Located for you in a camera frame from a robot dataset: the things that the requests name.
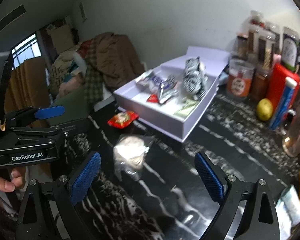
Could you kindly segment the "clear plastic snack packet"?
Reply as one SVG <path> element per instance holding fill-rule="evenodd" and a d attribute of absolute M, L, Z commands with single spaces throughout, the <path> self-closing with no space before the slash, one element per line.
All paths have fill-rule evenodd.
<path fill-rule="evenodd" d="M 122 181 L 122 173 L 138 181 L 142 175 L 145 157 L 154 142 L 154 136 L 122 134 L 113 147 L 114 174 Z"/>

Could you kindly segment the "red snack bag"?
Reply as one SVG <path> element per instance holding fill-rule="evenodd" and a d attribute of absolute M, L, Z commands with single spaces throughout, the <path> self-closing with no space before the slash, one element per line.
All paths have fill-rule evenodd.
<path fill-rule="evenodd" d="M 111 127 L 123 129 L 129 126 L 138 117 L 139 115 L 133 111 L 125 111 L 114 115 L 107 121 L 107 124 Z"/>

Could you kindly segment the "small red candy packet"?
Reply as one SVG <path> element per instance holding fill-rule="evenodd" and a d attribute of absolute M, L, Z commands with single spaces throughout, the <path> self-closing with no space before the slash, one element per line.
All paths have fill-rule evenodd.
<path fill-rule="evenodd" d="M 147 99 L 147 102 L 158 103 L 159 99 L 156 94 L 151 94 Z"/>

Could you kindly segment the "black white striped cloth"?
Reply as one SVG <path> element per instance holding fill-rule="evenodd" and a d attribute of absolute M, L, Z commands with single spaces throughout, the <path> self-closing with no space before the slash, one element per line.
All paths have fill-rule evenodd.
<path fill-rule="evenodd" d="M 185 61 L 183 89 L 195 101 L 202 100 L 207 92 L 206 68 L 199 56 Z"/>

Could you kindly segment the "green plaid cloth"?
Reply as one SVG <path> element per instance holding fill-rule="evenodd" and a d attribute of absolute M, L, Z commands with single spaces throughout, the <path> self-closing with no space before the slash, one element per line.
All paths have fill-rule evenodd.
<path fill-rule="evenodd" d="M 103 77 L 97 69 L 97 46 L 100 39 L 96 36 L 91 39 L 90 46 L 85 56 L 87 71 L 84 83 L 84 98 L 89 104 L 103 100 Z"/>

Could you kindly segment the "yellow lemon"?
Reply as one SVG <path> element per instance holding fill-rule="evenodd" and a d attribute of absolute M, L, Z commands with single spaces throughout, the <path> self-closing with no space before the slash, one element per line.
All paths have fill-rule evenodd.
<path fill-rule="evenodd" d="M 273 106 L 269 99 L 262 99 L 256 107 L 256 115 L 261 121 L 268 121 L 273 114 Z"/>

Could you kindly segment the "brown blanket pile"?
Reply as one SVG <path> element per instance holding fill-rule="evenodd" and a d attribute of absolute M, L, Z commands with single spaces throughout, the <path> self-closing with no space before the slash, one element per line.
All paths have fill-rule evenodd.
<path fill-rule="evenodd" d="M 127 35 L 102 33 L 92 39 L 87 59 L 102 76 L 109 91 L 115 91 L 145 72 Z"/>

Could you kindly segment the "glass mug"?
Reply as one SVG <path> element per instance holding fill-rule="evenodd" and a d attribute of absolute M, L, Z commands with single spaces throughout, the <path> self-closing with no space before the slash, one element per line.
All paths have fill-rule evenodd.
<path fill-rule="evenodd" d="M 300 104 L 295 110 L 295 115 L 282 139 L 282 148 L 291 158 L 300 154 Z"/>

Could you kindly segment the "amber honey jar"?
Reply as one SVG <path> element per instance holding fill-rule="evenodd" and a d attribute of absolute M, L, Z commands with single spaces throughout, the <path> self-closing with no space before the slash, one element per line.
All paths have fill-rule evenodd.
<path fill-rule="evenodd" d="M 268 70 L 257 70 L 251 85 L 251 98 L 259 102 L 267 93 L 271 73 Z"/>

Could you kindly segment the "orange label clear jar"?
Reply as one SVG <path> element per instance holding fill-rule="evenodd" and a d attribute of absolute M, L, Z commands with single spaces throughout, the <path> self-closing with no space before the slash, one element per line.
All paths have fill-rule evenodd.
<path fill-rule="evenodd" d="M 249 95 L 254 71 L 255 67 L 252 63 L 241 59 L 231 59 L 226 85 L 227 93 L 237 99 L 246 99 Z"/>

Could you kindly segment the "blue white tablet tube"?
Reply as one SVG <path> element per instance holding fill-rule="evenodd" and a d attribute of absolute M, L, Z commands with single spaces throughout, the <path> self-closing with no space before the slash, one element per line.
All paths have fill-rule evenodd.
<path fill-rule="evenodd" d="M 283 116 L 285 115 L 288 109 L 289 103 L 294 93 L 294 89 L 296 88 L 297 84 L 298 83 L 291 77 L 285 78 L 285 87 L 281 99 L 277 105 L 277 108 L 275 109 L 275 112 L 269 124 L 270 130 L 274 131 L 281 124 Z"/>

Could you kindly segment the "red thermos bottle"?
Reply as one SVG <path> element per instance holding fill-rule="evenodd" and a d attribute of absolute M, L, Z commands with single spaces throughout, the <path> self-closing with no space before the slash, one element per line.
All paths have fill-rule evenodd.
<path fill-rule="evenodd" d="M 297 86 L 294 89 L 293 96 L 290 100 L 289 103 L 289 108 L 292 107 L 293 102 L 296 98 L 297 92 L 300 88 L 300 76 L 298 76 L 297 73 L 293 73 L 284 66 L 282 66 L 279 63 L 276 63 L 274 65 L 269 85 L 268 85 L 268 90 L 266 94 L 266 98 L 269 99 L 272 103 L 273 110 L 277 108 L 277 105 L 279 104 L 279 101 L 281 99 L 284 87 L 285 87 L 285 79 L 286 77 L 291 77 L 293 80 L 297 82 Z"/>

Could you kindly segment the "clear jar with grains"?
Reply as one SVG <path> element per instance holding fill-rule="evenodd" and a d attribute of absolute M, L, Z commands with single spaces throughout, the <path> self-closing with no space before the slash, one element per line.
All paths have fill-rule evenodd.
<path fill-rule="evenodd" d="M 275 46 L 275 34 L 261 30 L 258 37 L 258 63 L 259 67 L 264 70 L 272 68 L 273 53 Z"/>

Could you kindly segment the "dark label tall jar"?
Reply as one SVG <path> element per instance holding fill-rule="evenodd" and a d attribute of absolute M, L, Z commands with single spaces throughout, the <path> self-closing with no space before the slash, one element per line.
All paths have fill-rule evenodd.
<path fill-rule="evenodd" d="M 291 72 L 296 72 L 297 59 L 299 53 L 299 33 L 290 29 L 283 28 L 283 44 L 281 54 L 281 64 Z"/>

